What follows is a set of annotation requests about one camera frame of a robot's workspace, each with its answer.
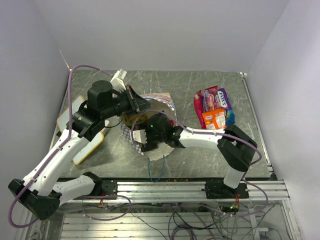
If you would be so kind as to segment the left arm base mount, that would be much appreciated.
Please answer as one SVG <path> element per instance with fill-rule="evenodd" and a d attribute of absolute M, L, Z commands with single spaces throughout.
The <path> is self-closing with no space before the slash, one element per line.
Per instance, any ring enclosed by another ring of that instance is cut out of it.
<path fill-rule="evenodd" d="M 115 200 L 118 193 L 118 184 L 114 180 L 102 180 L 96 184 L 88 194 L 82 194 L 77 199 L 110 199 Z"/>

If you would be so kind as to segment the green yellow Foxs candy bag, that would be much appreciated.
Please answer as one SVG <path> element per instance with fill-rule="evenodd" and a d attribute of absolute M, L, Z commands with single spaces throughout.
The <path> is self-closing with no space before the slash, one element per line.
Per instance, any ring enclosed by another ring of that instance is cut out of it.
<path fill-rule="evenodd" d="M 129 114 L 125 113 L 125 114 L 123 114 L 123 123 L 127 127 L 131 127 L 138 116 L 139 116 L 139 114 L 129 115 Z"/>

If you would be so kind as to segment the red REAL chips bag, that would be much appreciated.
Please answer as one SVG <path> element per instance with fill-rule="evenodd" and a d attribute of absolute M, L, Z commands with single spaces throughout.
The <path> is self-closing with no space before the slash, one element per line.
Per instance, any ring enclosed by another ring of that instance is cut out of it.
<path fill-rule="evenodd" d="M 215 93 L 217 90 L 217 85 L 211 86 L 197 91 L 193 98 L 194 110 L 202 129 L 206 129 L 203 113 L 210 112 L 215 109 Z"/>

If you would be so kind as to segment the green orange Foxs candy bag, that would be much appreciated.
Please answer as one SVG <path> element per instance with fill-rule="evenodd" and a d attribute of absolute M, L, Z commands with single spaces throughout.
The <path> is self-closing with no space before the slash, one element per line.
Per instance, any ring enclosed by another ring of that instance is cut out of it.
<path fill-rule="evenodd" d="M 219 130 L 226 127 L 225 110 L 223 108 L 203 112 L 202 117 L 207 130 Z"/>

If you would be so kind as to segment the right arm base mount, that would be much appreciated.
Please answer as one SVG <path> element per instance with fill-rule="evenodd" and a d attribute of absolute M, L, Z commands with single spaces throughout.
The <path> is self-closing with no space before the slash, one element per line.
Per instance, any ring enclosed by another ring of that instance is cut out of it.
<path fill-rule="evenodd" d="M 237 188 L 233 189 L 226 186 L 220 178 L 207 181 L 201 190 L 205 192 L 207 199 L 249 198 L 248 187 L 245 183 L 240 183 Z"/>

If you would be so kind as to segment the aluminium frame rail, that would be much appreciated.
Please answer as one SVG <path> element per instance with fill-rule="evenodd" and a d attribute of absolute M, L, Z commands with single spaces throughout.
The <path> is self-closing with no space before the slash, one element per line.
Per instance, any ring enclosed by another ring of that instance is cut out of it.
<path fill-rule="evenodd" d="M 85 192 L 77 189 L 67 189 L 67 182 L 55 184 L 53 190 L 62 193 L 61 204 L 98 203 L 99 197 L 90 199 L 84 197 Z M 209 198 L 204 191 L 205 182 L 118 182 L 115 199 L 105 199 L 105 203 L 177 203 L 177 202 L 234 202 L 235 198 Z M 247 185 L 248 198 L 241 198 L 242 202 L 251 201 L 284 201 L 290 196 L 283 181 L 252 181 Z"/>

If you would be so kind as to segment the purple Foxs candy bag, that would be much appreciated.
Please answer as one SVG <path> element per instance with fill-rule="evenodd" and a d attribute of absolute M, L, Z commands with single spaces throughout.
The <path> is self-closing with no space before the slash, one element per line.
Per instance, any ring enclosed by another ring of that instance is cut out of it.
<path fill-rule="evenodd" d="M 202 112 L 210 112 L 217 109 L 229 111 L 232 109 L 227 92 L 224 88 L 210 88 L 200 91 Z"/>

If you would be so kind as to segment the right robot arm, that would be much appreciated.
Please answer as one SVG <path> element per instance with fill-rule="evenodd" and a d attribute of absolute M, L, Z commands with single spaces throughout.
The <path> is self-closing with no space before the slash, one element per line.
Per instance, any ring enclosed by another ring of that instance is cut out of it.
<path fill-rule="evenodd" d="M 177 149 L 191 147 L 218 150 L 228 164 L 222 180 L 206 185 L 208 198 L 246 197 L 246 184 L 241 183 L 257 153 L 257 143 L 234 124 L 222 129 L 194 129 L 174 122 L 173 118 L 157 113 L 138 124 L 132 132 L 143 152 L 151 151 L 159 143 Z"/>

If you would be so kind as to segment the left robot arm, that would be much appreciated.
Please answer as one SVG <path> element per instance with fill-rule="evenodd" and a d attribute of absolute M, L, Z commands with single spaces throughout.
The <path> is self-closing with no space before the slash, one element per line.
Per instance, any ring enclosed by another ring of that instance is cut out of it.
<path fill-rule="evenodd" d="M 87 91 L 87 100 L 72 114 L 71 122 L 60 139 L 39 165 L 23 179 L 13 179 L 8 188 L 39 220 L 46 220 L 60 205 L 81 196 L 98 198 L 103 192 L 103 180 L 86 172 L 78 178 L 58 184 L 66 165 L 105 127 L 114 116 L 133 116 L 151 107 L 130 85 L 116 90 L 106 80 L 94 82 Z"/>

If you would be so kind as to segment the blue checkered paper bag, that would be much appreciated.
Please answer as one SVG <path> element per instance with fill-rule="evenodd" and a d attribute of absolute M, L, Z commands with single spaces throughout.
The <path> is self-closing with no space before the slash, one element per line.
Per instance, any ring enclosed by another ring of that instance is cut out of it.
<path fill-rule="evenodd" d="M 168 92 L 164 93 L 146 93 L 142 95 L 142 98 L 148 100 L 152 107 L 149 112 L 139 114 L 132 126 L 126 126 L 124 121 L 120 124 L 120 129 L 124 134 L 130 145 L 143 157 L 147 159 L 148 163 L 148 175 L 153 183 L 158 182 L 164 174 L 166 166 L 166 157 L 174 150 L 173 147 L 165 143 L 166 131 L 173 130 L 177 124 L 174 122 L 174 126 L 168 123 L 169 120 L 176 118 L 176 107 L 171 95 Z M 145 130 L 145 132 L 154 132 L 157 134 L 164 134 L 164 142 L 157 144 L 158 148 L 142 152 L 141 143 L 132 140 L 132 131 Z M 153 178 L 151 175 L 151 162 L 162 161 L 162 168 L 160 176 Z"/>

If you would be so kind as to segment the blue Slendy fruit snack bag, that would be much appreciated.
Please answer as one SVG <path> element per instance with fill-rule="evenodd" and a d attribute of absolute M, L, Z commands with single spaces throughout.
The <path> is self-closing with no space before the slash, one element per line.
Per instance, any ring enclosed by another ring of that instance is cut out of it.
<path fill-rule="evenodd" d="M 236 123 L 235 114 L 232 109 L 225 109 L 224 115 L 225 115 L 225 125 L 226 126 L 233 125 Z"/>

